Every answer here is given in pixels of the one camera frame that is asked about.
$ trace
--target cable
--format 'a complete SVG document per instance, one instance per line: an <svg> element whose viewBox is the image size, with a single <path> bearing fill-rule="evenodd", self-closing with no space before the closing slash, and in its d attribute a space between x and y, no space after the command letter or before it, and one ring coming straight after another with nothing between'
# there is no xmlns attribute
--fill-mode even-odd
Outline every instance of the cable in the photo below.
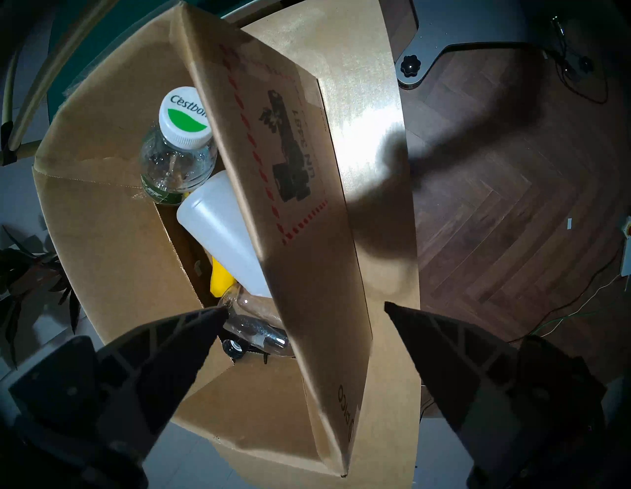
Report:
<svg viewBox="0 0 631 489"><path fill-rule="evenodd" d="M617 275L616 275L616 276L612 279L612 281L611 281L611 282L609 282L607 285L603 285L602 287L599 287L599 288L598 288L598 290L596 290L596 291L594 292L594 295L592 295L592 297L590 297L589 299L587 299L587 300L585 301L585 303L584 303L581 307L579 307L579 309L578 309L576 312L573 312L573 313L571 313L571 314L568 314L567 316L563 316L563 317L561 318L561 321L559 321L559 322L557 323L557 325L556 325L554 328L552 328L552 331L548 331L546 334L542 334L542 335L541 335L541 337L543 338L544 336L548 336L550 333L552 333L552 332L553 332L553 331L554 331L554 330L558 327L558 325L559 325L559 324L561 324L561 323L562 323L564 320L566 320L568 317L572 317L573 315L578 314L578 313L581 311L581 309L583 309L583 307L585 307L585 306L587 305L587 303L588 303L590 300L592 300L594 297L596 297L596 294L597 294L597 293L598 293L601 289L604 289L605 287L609 287L609 286L610 286L612 283L614 283L614 282L615 282L618 278L620 278L620 274L617 274ZM557 321L557 319L553 319L552 321L548 321L548 322L546 322L546 323L542 324L542 325L541 325L541 326L539 326L536 330L534 330L533 334L535 334L535 333L537 333L538 331L540 331L540 330L541 330L541 328L543 328L543 327L544 327L544 326L546 326L547 324L549 324L549 323L551 323L551 322L555 322L555 321Z"/></svg>
<svg viewBox="0 0 631 489"><path fill-rule="evenodd" d="M597 103L599 105L603 105L605 103L607 103L607 101L609 100L609 82L607 80L607 73L604 70L604 66L601 63L601 67L603 69L603 81L604 81L604 99L602 100L596 100L595 98L591 98L587 95L585 95L584 93L579 92L578 90L576 90L575 88L572 88L568 83L567 80L565 79L565 71L564 71L564 65L567 64L567 41L565 39L565 33L563 32L563 28L561 27L561 25L559 24L558 20L556 17L554 17L554 19L552 19L552 25L555 28L555 33L557 34L557 40L558 43L561 46L562 49L562 53L561 53L561 57L562 57L562 61L561 61L561 73L559 73L559 60L557 59L557 56L552 55L552 59L554 59L555 62L555 70L557 72L557 76L559 78L559 80L561 81L561 83L563 83L563 85L565 85L565 87L570 90L572 93L578 95L579 97L584 98L585 100L589 100L592 103Z"/></svg>
<svg viewBox="0 0 631 489"><path fill-rule="evenodd" d="M428 405L426 405L426 407L424 407L424 408L421 410L421 417L418 419L418 424L421 424L421 421L423 420L423 415L425 414L425 410L426 410L428 407L430 407L432 404L435 404L435 403L436 403L436 401L432 401L431 403L429 403Z"/></svg>
<svg viewBox="0 0 631 489"><path fill-rule="evenodd" d="M537 323L537 325L532 328L532 330L530 330L528 333L526 333L524 336L520 336L519 338L515 338L512 339L510 341L508 341L508 344L511 343L516 343L518 341L521 341L522 339L524 339L526 336L528 336L529 334L533 334L537 328L539 328L539 326L541 325L541 323L543 321L545 321L545 319L550 315L555 313L558 310L562 310L565 309L566 307L570 307L572 304L574 304L576 301L578 301L578 299L581 298L581 296L587 292L587 290L589 289L589 287L591 287L591 285L594 283L594 280L596 279L596 277L598 277L602 272L604 272L605 270L607 270L609 268L609 266L616 260L616 258L618 257L618 253L620 253L620 251L624 248L625 245L625 238L622 238L622 240L620 241L620 245L618 246L616 253L613 257L611 257L611 259L605 263L602 267L600 267L598 270L596 270L596 272L594 272L594 274L590 277L589 282L587 282L587 285L585 286L585 288L582 290L582 292L580 294L578 294L574 299L572 299L570 302L568 302L567 304L563 304L562 306L556 307L554 309L552 309L551 311L548 311Z"/></svg>

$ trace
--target herringbone wood floor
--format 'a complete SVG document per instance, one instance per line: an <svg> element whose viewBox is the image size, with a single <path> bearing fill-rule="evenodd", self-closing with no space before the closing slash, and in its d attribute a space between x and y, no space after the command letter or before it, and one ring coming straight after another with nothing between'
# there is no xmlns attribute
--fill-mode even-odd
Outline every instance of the herringbone wood floor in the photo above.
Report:
<svg viewBox="0 0 631 489"><path fill-rule="evenodd" d="M400 0L382 9L396 59L416 30L411 8ZM595 98L598 77L582 85ZM607 104L596 105L566 89L538 50L478 49L444 54L418 88L401 90L423 309L509 340L609 261L631 204L622 90L613 77L609 86ZM619 263L549 319L575 311ZM624 286L614 282L581 312L609 306ZM568 319L546 338L611 380L630 351L629 302Z"/></svg>

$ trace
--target black knob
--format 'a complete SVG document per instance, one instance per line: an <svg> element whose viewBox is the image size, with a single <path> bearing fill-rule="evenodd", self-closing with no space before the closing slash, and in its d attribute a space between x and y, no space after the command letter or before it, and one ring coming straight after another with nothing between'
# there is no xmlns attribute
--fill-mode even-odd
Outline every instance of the black knob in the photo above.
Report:
<svg viewBox="0 0 631 489"><path fill-rule="evenodd" d="M401 72L403 73L403 76L405 76L405 78L416 76L419 69L421 69L421 62L416 57L416 54L403 57L403 62L401 63Z"/></svg>

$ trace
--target green bottle label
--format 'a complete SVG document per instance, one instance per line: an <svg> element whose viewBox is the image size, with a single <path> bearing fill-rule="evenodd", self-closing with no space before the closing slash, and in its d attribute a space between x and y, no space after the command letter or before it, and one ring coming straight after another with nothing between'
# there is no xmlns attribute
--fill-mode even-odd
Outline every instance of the green bottle label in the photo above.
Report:
<svg viewBox="0 0 631 489"><path fill-rule="evenodd" d="M140 180L143 183L143 189L145 193L156 203L164 204L167 206L176 206L182 203L182 194L160 190L155 185L153 185L149 178L147 178L147 176L145 175L141 175Z"/></svg>
<svg viewBox="0 0 631 489"><path fill-rule="evenodd" d="M168 109L167 112L169 119L171 119L171 122L173 122L176 127L183 131L186 131L187 133L198 133L199 131L203 131L208 127L196 121L188 114L183 113L181 110Z"/></svg>

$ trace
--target cardboard box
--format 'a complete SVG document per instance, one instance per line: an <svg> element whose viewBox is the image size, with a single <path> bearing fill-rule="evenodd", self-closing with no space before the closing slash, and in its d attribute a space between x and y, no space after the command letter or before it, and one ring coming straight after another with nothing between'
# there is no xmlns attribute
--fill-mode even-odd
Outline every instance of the cardboard box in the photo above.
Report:
<svg viewBox="0 0 631 489"><path fill-rule="evenodd" d="M51 237L105 342L208 303L203 251L137 164L164 94L195 85L296 359L232 365L217 342L176 422L257 485L409 486L420 380L383 303L418 307L418 275L379 4L311 0L247 30L180 4L87 77L35 159ZM288 189L287 164L309 179Z"/></svg>

